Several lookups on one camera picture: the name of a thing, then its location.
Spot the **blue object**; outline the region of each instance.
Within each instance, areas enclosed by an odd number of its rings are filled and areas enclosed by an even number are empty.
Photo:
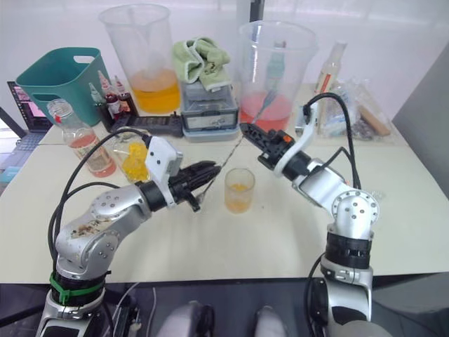
[[[8,166],[0,175],[0,183],[10,183],[20,169],[19,166]]]
[[[47,103],[62,98],[82,121],[92,126],[100,118],[91,98],[89,82],[100,87],[98,70],[109,80],[97,48],[59,48],[37,60],[16,79],[16,83],[53,124],[55,121],[48,113]]]

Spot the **orange liquid in beaker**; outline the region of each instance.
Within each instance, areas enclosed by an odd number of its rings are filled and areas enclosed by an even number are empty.
[[[262,108],[266,95],[265,92],[256,92],[243,98],[240,105],[241,123],[253,122],[254,117]],[[291,110],[291,102],[284,95],[278,94],[259,116],[256,125],[265,131],[270,131],[271,129],[283,130],[287,127]]]
[[[148,79],[142,70],[131,77],[131,88],[140,109],[152,114],[166,114],[180,105],[180,90],[174,71],[162,69]]]
[[[229,189],[230,191],[227,191],[224,196],[224,203],[227,209],[235,214],[246,212],[251,206],[252,197],[251,195],[246,197],[240,196],[238,192],[246,191],[248,187],[244,184],[233,184]]]

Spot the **clear plastic cup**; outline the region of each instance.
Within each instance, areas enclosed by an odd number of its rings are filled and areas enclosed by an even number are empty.
[[[255,21],[239,28],[240,118],[266,131],[286,127],[305,70],[318,50],[302,26]]]
[[[99,16],[140,109],[155,114],[172,112],[180,104],[171,65],[169,15],[163,6],[135,4],[110,8]]]
[[[224,203],[235,214],[246,212],[253,201],[255,178],[247,168],[233,168],[224,178]]]

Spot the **transparent container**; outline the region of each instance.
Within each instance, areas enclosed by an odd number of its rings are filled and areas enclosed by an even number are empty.
[[[149,180],[149,172],[145,166],[148,149],[140,136],[132,132],[120,133],[115,138],[112,151],[130,183]]]
[[[180,104],[171,65],[169,15],[163,6],[135,4],[110,8],[99,16],[140,109],[154,114],[172,112]]]
[[[284,129],[305,70],[318,50],[316,35],[281,21],[255,21],[239,28],[240,118],[266,131]]]
[[[71,147],[78,158],[84,156],[98,144],[98,138],[93,129],[75,114],[72,106],[63,99],[52,100],[47,104],[48,112],[62,129],[62,139]],[[110,176],[115,172],[114,160],[101,146],[87,160],[88,170],[99,178]]]
[[[224,178],[224,203],[234,213],[245,213],[253,202],[255,177],[247,168],[233,168]]]

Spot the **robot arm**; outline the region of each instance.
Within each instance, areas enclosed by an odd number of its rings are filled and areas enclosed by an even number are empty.
[[[297,143],[283,131],[265,133],[254,124],[241,124],[241,130],[262,150],[258,160],[263,165],[289,179],[294,190],[334,219],[321,258],[324,278],[315,279],[311,291],[311,316],[320,329],[333,336],[346,323],[371,320],[371,227],[379,206],[373,196],[348,186],[338,172],[302,151],[313,136],[316,110],[311,111]]]
[[[163,207],[187,201],[198,211],[192,191],[220,172],[213,161],[180,169],[182,154],[163,138],[152,137],[149,148],[145,163],[152,181],[102,193],[87,212],[61,229],[55,243],[56,271],[36,336],[98,336],[94,320],[120,243]]]
[[[192,190],[214,178],[220,168],[202,161],[180,170],[182,154],[166,140],[153,137],[146,160],[152,182],[102,193],[87,212],[62,228],[56,240],[57,272],[68,279],[95,279],[106,274],[120,243],[162,207],[187,200],[199,210]]]

